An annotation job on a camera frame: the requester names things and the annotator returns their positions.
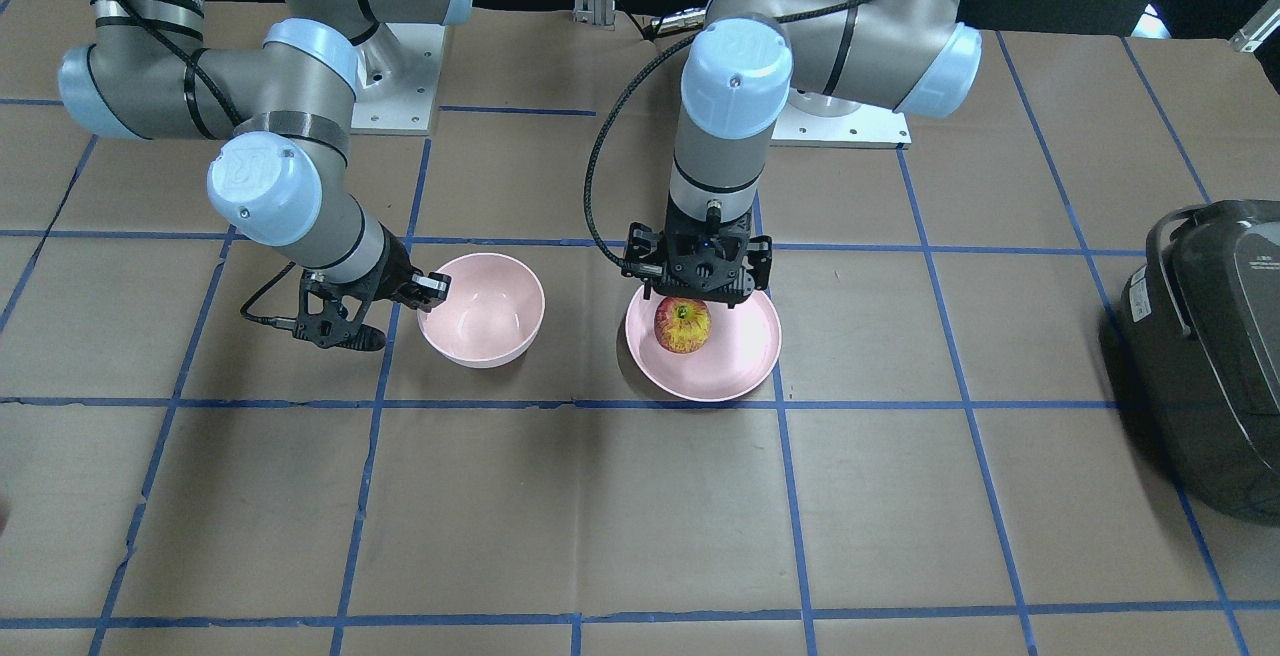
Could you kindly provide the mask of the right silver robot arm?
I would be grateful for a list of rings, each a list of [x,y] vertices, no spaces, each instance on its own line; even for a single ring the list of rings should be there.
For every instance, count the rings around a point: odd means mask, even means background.
[[[393,23],[462,23],[474,0],[285,3],[259,47],[210,49],[205,0],[90,0],[96,40],[65,54],[58,90],[101,137],[218,141],[212,208],[302,270],[294,316],[241,315],[321,348],[378,351],[374,302],[429,311],[451,281],[416,268],[344,186],[355,106],[375,76],[369,44]]]

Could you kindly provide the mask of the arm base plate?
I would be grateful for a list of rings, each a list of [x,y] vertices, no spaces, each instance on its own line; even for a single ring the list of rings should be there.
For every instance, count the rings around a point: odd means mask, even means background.
[[[393,23],[360,44],[360,88],[349,129],[429,136],[448,36],[443,24]]]
[[[904,114],[792,88],[772,136],[776,147],[900,149],[913,144]]]

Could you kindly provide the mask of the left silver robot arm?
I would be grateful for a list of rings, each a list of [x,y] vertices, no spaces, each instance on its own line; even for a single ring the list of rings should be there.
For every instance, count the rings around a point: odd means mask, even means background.
[[[753,232],[753,208],[788,95],[950,115],[980,65],[982,40],[959,19],[960,1],[708,0],[701,29],[620,95],[623,106],[686,53],[663,226],[632,224],[609,260],[646,293],[735,306],[767,287],[772,241]]]

